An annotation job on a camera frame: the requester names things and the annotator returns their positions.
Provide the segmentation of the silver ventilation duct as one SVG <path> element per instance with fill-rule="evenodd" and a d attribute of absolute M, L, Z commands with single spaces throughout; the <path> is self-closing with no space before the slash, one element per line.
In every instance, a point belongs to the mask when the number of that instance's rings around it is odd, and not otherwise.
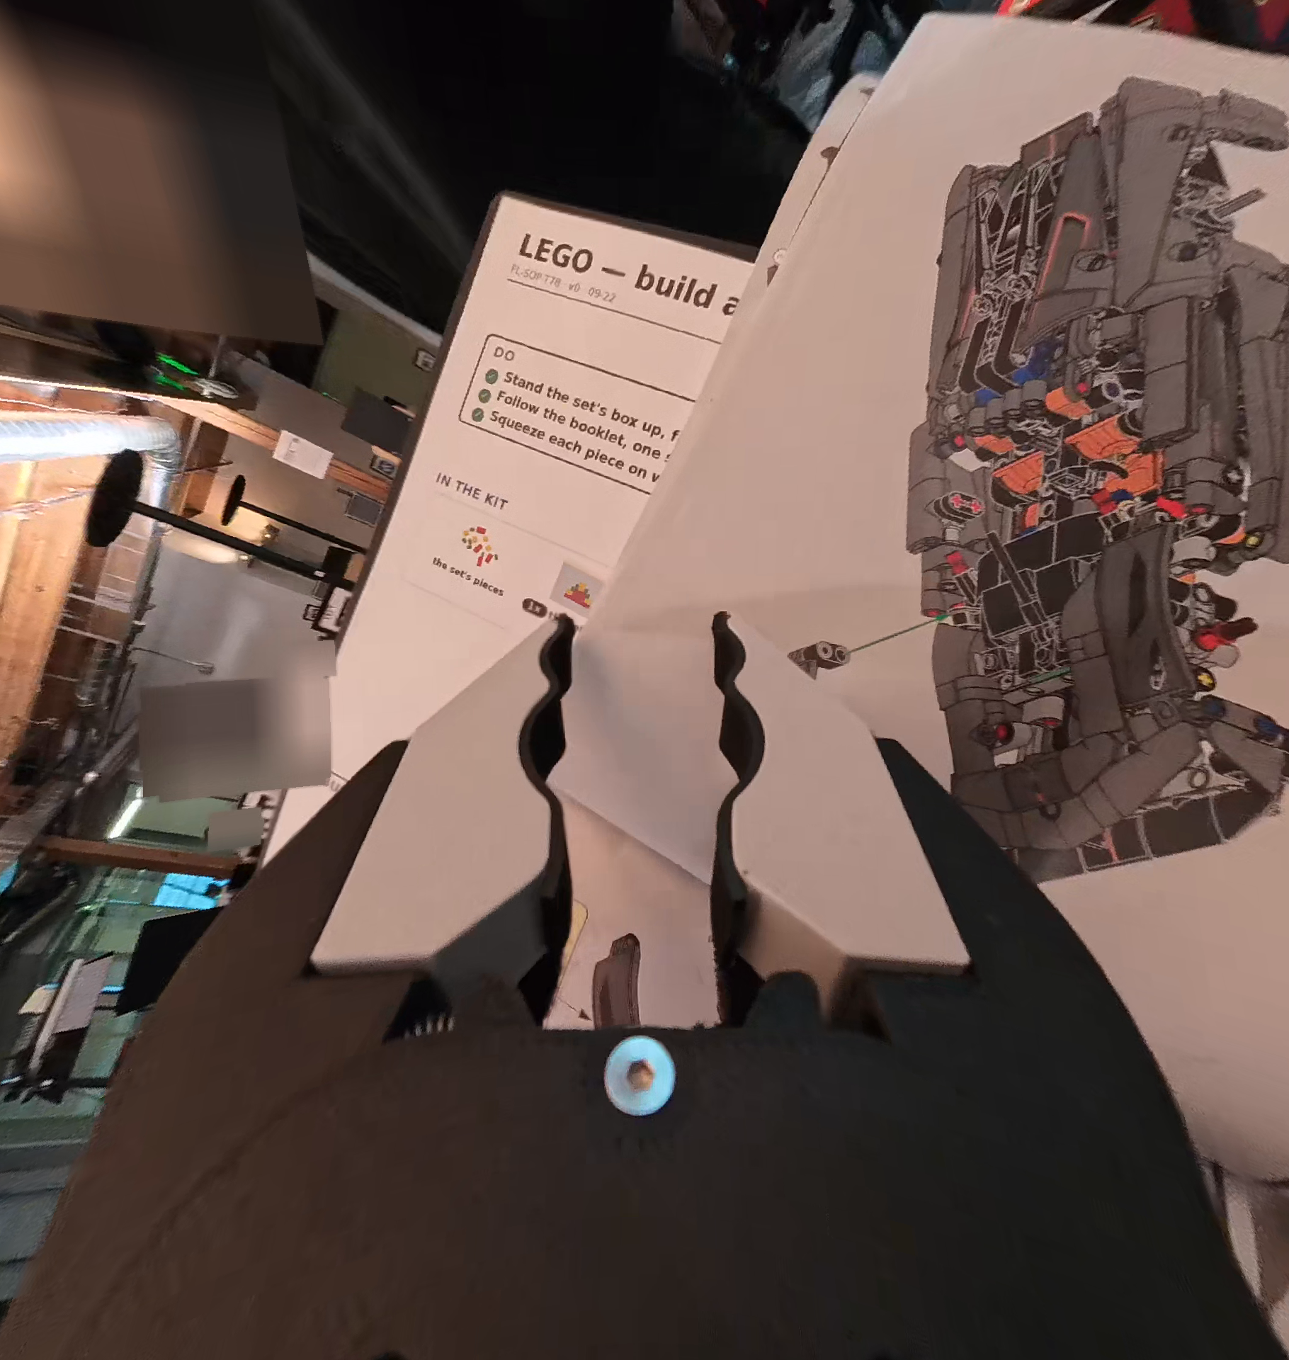
<path fill-rule="evenodd" d="M 130 413 L 0 413 L 0 465 L 84 455 L 110 463 L 121 452 L 181 463 L 181 434 L 164 420 Z"/>

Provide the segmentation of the white instruction sheet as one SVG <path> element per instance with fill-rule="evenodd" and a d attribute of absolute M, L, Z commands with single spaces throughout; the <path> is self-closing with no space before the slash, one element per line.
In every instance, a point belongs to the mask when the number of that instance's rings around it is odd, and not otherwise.
<path fill-rule="evenodd" d="M 495 196 L 331 672 L 331 786 L 545 619 L 594 619 L 758 248 Z"/>

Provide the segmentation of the lego instruction booklet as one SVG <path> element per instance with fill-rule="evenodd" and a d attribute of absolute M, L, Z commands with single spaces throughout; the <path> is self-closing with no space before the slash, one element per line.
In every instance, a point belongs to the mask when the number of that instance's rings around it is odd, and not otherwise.
<path fill-rule="evenodd" d="M 1289 58 L 932 14 L 740 305 L 561 790 L 707 880 L 707 619 L 910 746 L 1289 1197 Z"/>

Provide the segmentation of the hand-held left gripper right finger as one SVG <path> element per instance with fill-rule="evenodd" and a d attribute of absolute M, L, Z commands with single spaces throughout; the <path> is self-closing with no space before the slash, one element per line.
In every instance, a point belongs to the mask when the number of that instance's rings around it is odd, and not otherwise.
<path fill-rule="evenodd" d="M 822 1017 L 871 972 L 966 979 L 877 734 L 740 616 L 712 616 L 712 685 L 737 771 L 707 880 L 722 1023 L 776 972 L 802 972 Z"/>

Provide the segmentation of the black round base stand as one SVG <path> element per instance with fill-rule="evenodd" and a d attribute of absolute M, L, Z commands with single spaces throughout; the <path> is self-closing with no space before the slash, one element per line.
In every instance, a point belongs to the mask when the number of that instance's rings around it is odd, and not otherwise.
<path fill-rule="evenodd" d="M 240 516 L 258 516 L 258 519 L 272 519 L 272 526 L 278 526 L 278 528 L 296 528 L 296 533 L 312 533 L 312 542 L 328 542 L 328 544 L 337 544 L 337 548 L 364 555 L 364 544 L 354 544 L 354 542 L 345 542 L 345 533 L 328 533 L 328 528 L 318 528 L 318 526 L 284 519 L 284 516 L 276 516 L 276 510 L 264 510 L 264 503 L 246 503 L 245 494 L 246 494 L 246 482 L 234 478 L 227 503 L 220 503 L 220 528 L 227 528 Z"/>
<path fill-rule="evenodd" d="M 207 526 L 194 526 L 185 516 L 144 503 L 136 494 L 144 494 L 144 455 L 136 452 L 117 452 L 107 463 L 94 494 L 88 494 L 84 544 L 107 548 L 117 533 L 127 533 L 127 519 L 151 519 L 151 526 L 171 526 L 171 528 L 194 533 L 207 544 L 220 544 L 220 548 L 252 555 L 264 564 L 278 564 L 289 579 L 328 582 L 328 573 L 312 564 L 312 561 L 278 555 L 272 544 L 246 544 L 246 542 L 220 533 L 220 528 L 207 528 Z"/>

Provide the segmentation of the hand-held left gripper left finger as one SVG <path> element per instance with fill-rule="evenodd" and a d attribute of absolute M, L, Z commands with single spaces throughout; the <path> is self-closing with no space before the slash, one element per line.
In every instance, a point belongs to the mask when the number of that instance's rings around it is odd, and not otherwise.
<path fill-rule="evenodd" d="M 574 624 L 561 616 L 424 722 L 312 949 L 318 972 L 512 982 L 545 1027 L 571 944 L 563 757 Z"/>

